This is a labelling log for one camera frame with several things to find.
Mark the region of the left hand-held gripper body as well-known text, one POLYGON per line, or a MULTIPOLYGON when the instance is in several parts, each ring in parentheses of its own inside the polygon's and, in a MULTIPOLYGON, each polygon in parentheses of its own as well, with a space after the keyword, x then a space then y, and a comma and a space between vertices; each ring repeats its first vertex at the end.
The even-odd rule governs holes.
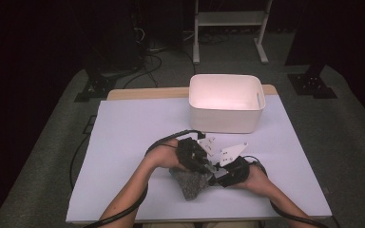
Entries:
POLYGON ((212 140, 208 139, 187 138, 180 140, 176 150, 179 163, 192 172, 215 173, 216 168, 208 160, 208 155, 212 151, 211 142, 212 140))

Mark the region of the white metal stand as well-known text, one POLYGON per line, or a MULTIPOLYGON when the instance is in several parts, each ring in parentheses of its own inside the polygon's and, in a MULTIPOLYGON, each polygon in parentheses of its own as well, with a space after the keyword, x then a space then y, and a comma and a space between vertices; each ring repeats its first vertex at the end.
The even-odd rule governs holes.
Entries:
POLYGON ((259 35, 254 39, 254 43, 260 61, 263 64, 268 64, 269 60, 264 51, 262 41, 272 4, 273 0, 266 0, 264 10, 257 11, 200 12, 199 0, 195 0, 193 63, 198 64, 200 62, 199 31, 201 27, 259 26, 259 35))

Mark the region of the white table sheet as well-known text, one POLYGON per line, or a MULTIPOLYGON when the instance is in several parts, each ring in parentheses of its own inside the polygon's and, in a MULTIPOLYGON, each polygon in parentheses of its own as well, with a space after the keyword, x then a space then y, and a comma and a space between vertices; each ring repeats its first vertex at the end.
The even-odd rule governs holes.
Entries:
MULTIPOLYGON (((71 223, 97 220, 128 181, 147 148, 188 128, 185 98, 103 101, 92 129, 86 156, 67 210, 71 223)), ((257 129, 251 134, 217 134, 216 151, 246 143, 245 154, 260 160, 269 179, 306 214, 332 212, 277 95, 266 98, 257 129)), ((213 186, 187 201, 168 170, 151 176, 136 220, 272 219, 268 199, 248 191, 213 186)))

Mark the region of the dark equipment cabinet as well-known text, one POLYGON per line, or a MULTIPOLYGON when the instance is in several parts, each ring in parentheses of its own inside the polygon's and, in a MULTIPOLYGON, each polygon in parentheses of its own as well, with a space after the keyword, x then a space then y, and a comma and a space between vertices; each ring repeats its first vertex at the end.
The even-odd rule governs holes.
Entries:
POLYGON ((116 69, 132 70, 141 64, 129 0, 90 0, 99 50, 116 69))

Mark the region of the white plastic bin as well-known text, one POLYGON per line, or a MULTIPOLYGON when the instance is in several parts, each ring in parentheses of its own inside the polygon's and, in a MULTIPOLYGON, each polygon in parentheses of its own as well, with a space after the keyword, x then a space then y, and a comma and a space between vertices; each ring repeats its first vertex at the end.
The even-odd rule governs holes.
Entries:
POLYGON ((193 129, 227 134, 254 132, 266 106, 260 80, 237 74, 194 75, 188 102, 193 129))

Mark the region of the grey cloth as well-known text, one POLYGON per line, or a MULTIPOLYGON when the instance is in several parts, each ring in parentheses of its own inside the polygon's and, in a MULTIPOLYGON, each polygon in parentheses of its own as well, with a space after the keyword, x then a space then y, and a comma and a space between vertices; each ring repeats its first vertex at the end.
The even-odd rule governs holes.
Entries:
POLYGON ((216 169, 210 165, 204 171, 189 171, 188 169, 170 168, 169 173, 180 186, 186 201, 195 200, 198 195, 210 187, 209 182, 214 177, 216 169))

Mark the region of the floor outlet plate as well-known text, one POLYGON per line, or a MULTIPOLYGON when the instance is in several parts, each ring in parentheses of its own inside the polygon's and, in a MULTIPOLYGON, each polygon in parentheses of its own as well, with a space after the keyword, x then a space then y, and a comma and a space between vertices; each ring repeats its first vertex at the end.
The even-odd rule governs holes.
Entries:
POLYGON ((89 135, 92 132, 93 126, 95 125, 95 121, 96 121, 97 116, 96 115, 91 115, 88 118, 88 121, 84 127, 83 133, 85 135, 89 135))

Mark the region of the wooden table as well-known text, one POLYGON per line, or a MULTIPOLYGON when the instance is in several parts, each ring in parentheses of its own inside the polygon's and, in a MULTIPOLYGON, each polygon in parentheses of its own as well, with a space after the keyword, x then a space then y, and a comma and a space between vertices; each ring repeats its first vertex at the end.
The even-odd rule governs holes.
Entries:
MULTIPOLYGON (((261 85, 261 91, 264 95, 278 95, 276 88, 273 85, 261 85)), ((186 98, 189 96, 189 87, 158 87, 158 88, 133 88, 133 89, 113 89, 111 90, 106 100, 140 100, 140 99, 168 99, 168 98, 186 98)), ((236 89, 234 95, 257 95, 256 90, 252 88, 236 89)))

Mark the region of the person's right hand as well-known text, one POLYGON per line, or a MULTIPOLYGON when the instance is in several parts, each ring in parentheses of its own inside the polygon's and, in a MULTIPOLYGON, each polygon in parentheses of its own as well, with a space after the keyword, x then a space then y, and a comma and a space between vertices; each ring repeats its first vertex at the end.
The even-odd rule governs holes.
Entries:
POLYGON ((249 176, 245 181, 235 184, 235 187, 246 189, 260 195, 267 195, 273 186, 274 184, 269 181, 262 170, 256 165, 249 166, 249 176))

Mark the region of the person's left hand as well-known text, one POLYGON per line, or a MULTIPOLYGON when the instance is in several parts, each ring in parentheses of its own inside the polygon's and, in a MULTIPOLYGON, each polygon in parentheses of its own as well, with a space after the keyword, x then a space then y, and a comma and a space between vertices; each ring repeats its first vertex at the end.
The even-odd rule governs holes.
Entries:
POLYGON ((158 167, 183 169, 176 154, 178 142, 177 139, 172 139, 156 146, 144 157, 144 164, 152 169, 158 167))

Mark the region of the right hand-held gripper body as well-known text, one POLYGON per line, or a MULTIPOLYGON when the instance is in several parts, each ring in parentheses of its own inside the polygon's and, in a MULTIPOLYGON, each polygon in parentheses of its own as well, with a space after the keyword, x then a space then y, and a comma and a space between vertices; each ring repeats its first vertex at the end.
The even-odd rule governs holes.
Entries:
POLYGON ((248 161, 240 154, 246 149, 248 143, 233 145, 221 151, 219 169, 225 173, 217 177, 217 184, 222 187, 238 184, 247 179, 249 175, 248 161))

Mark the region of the black stand base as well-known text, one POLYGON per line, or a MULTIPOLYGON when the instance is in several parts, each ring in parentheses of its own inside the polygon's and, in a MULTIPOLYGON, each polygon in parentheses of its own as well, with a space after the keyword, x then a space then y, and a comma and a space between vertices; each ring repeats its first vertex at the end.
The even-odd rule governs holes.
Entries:
POLYGON ((315 99, 336 99, 334 91, 320 77, 325 68, 322 63, 311 64, 304 73, 288 74, 297 95, 309 95, 315 99))
POLYGON ((87 69, 87 82, 84 89, 79 92, 75 99, 75 103, 89 102, 91 99, 106 98, 107 94, 115 87, 116 79, 106 77, 98 70, 87 69))

